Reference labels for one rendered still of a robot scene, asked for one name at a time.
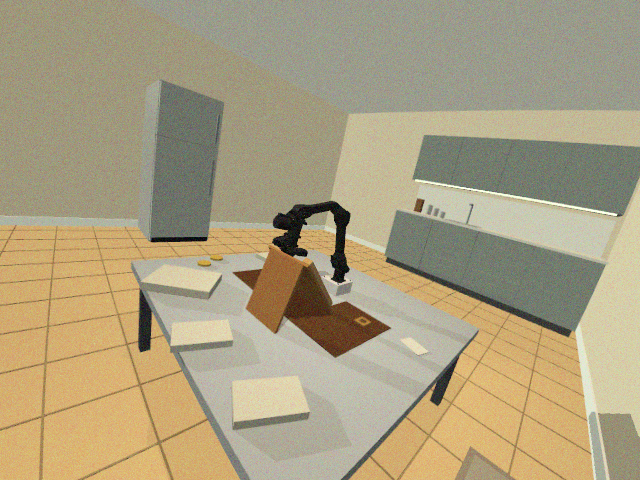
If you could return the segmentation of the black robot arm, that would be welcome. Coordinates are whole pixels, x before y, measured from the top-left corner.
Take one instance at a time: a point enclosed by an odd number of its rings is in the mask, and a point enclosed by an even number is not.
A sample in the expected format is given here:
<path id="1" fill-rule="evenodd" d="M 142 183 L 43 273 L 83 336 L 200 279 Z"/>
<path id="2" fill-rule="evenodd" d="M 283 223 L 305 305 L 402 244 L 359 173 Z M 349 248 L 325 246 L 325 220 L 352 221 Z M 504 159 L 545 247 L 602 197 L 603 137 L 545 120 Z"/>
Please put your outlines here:
<path id="1" fill-rule="evenodd" d="M 303 224 L 307 225 L 305 221 L 306 218 L 310 217 L 313 214 L 325 211 L 331 211 L 331 213 L 334 215 L 334 221 L 336 224 L 335 253 L 331 255 L 330 260 L 332 268 L 334 268 L 335 270 L 333 278 L 331 278 L 331 280 L 337 283 L 342 283 L 346 281 L 344 280 L 345 273 L 348 273 L 350 270 L 347 265 L 347 258 L 344 253 L 346 226 L 349 224 L 351 216 L 349 211 L 346 211 L 335 201 L 328 201 L 312 205 L 296 204 L 288 213 L 278 213 L 278 215 L 276 215 L 273 219 L 273 227 L 300 234 Z M 284 233 L 283 236 L 274 238 L 274 245 L 276 245 L 277 247 L 286 245 L 291 246 L 291 243 L 291 235 L 286 236 L 286 233 Z"/>

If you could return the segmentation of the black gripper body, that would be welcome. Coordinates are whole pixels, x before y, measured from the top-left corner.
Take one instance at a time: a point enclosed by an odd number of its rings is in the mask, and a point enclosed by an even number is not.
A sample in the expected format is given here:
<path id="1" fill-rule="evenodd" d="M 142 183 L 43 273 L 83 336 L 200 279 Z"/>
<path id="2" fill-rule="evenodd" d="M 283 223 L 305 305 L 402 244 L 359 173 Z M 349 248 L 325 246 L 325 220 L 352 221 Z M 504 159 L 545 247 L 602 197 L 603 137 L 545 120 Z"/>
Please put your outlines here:
<path id="1" fill-rule="evenodd" d="M 287 231 L 285 233 L 286 233 L 286 236 L 291 235 L 292 243 L 291 243 L 291 246 L 286 245 L 286 246 L 282 246 L 280 248 L 286 249 L 289 252 L 291 252 L 291 253 L 293 253 L 293 254 L 295 254 L 297 256 L 307 257 L 307 254 L 308 254 L 307 250 L 305 250 L 303 248 L 298 248 L 299 245 L 297 245 L 298 239 L 301 239 L 300 234 L 293 233 L 293 232 L 290 232 L 290 231 Z"/>

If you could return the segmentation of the orange letter tile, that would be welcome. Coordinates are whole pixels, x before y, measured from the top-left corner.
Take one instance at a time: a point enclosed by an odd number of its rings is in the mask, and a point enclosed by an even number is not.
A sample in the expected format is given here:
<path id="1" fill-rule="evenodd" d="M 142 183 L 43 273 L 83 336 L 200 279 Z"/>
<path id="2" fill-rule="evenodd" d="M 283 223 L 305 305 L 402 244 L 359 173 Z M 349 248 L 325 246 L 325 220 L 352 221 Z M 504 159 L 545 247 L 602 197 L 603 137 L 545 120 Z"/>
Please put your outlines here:
<path id="1" fill-rule="evenodd" d="M 354 320 L 354 321 L 357 321 L 358 323 L 360 323 L 360 324 L 361 324 L 361 325 L 363 325 L 363 326 L 366 326 L 366 325 L 368 325 L 368 324 L 372 323 L 370 320 L 368 320 L 368 319 L 366 319 L 366 318 L 363 318 L 363 317 L 358 318 L 358 319 L 356 319 L 356 320 Z"/>

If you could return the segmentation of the white flat card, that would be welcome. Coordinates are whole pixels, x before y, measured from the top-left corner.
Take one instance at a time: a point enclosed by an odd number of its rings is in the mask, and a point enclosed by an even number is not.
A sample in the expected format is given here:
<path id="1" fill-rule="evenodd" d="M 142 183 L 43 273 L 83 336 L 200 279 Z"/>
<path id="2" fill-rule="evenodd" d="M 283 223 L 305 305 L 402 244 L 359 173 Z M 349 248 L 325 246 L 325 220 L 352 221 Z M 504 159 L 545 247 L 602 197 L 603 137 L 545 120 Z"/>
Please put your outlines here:
<path id="1" fill-rule="evenodd" d="M 418 344 L 416 340 L 413 340 L 412 338 L 402 339 L 399 341 L 408 346 L 411 351 L 413 351 L 417 356 L 429 353 L 429 351 L 427 351 L 424 347 Z"/>

